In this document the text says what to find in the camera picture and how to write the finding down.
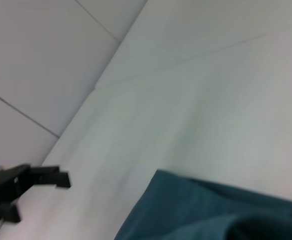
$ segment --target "teal fabric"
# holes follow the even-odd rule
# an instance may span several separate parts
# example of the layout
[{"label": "teal fabric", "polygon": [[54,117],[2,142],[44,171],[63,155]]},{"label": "teal fabric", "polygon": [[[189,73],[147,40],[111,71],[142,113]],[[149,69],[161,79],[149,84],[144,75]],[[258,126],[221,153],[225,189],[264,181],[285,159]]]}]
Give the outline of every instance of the teal fabric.
[{"label": "teal fabric", "polygon": [[292,240],[292,202],[159,170],[115,240]]}]

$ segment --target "white wall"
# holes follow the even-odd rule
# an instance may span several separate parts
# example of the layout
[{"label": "white wall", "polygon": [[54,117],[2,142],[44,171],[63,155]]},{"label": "white wall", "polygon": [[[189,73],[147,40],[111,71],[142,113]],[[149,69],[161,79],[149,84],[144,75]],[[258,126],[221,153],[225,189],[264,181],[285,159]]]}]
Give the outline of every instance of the white wall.
[{"label": "white wall", "polygon": [[0,0],[0,166],[43,162],[143,5]]}]

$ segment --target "black clamp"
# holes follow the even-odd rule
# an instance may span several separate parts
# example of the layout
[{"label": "black clamp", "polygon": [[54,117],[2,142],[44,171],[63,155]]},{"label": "black clamp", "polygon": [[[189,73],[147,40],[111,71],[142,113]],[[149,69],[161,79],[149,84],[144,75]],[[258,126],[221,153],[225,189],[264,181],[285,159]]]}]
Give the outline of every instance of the black clamp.
[{"label": "black clamp", "polygon": [[21,221],[18,206],[13,201],[33,185],[56,185],[67,189],[71,187],[68,173],[60,172],[58,166],[30,167],[25,164],[0,170],[0,221]]}]

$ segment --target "teal cloth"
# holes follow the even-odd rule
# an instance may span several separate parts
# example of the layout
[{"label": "teal cloth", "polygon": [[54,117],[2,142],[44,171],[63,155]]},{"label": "teal cloth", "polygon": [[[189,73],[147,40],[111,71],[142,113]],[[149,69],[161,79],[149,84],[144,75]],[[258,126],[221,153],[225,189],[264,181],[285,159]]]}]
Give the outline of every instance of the teal cloth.
[{"label": "teal cloth", "polygon": [[115,240],[292,240],[292,202],[158,170]]}]

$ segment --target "white surface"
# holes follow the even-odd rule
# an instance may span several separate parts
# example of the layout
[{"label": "white surface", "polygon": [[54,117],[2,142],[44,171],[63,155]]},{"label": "white surface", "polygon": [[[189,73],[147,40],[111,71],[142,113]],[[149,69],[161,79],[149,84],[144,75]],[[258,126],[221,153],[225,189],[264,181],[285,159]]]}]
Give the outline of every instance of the white surface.
[{"label": "white surface", "polygon": [[[263,35],[247,25],[250,40],[232,46],[228,38],[222,44],[225,31],[218,28],[212,42],[219,33],[222,50],[207,47],[210,53],[195,57],[203,49],[197,43],[191,58],[181,60],[185,55],[178,53],[188,53],[183,44],[171,44],[168,35],[157,38],[179,19],[169,9],[188,6],[191,12],[196,4],[175,2],[148,1],[46,159],[45,165],[70,171],[72,188],[31,189],[20,200],[24,221],[4,226],[0,240],[111,240],[158,168],[292,200],[292,14]],[[279,0],[258,2],[251,8],[255,16],[285,9]],[[218,17],[213,9],[209,13]],[[248,13],[237,13],[229,10],[245,22]],[[174,31],[188,38],[177,24]],[[174,57],[156,46],[175,46]]]},{"label": "white surface", "polygon": [[0,101],[0,166],[40,165],[57,138]]},{"label": "white surface", "polygon": [[117,46],[74,0],[0,0],[0,96],[60,135]]},{"label": "white surface", "polygon": [[292,27],[292,0],[149,0],[96,87]]},{"label": "white surface", "polygon": [[144,0],[78,0],[118,41],[134,23]]}]

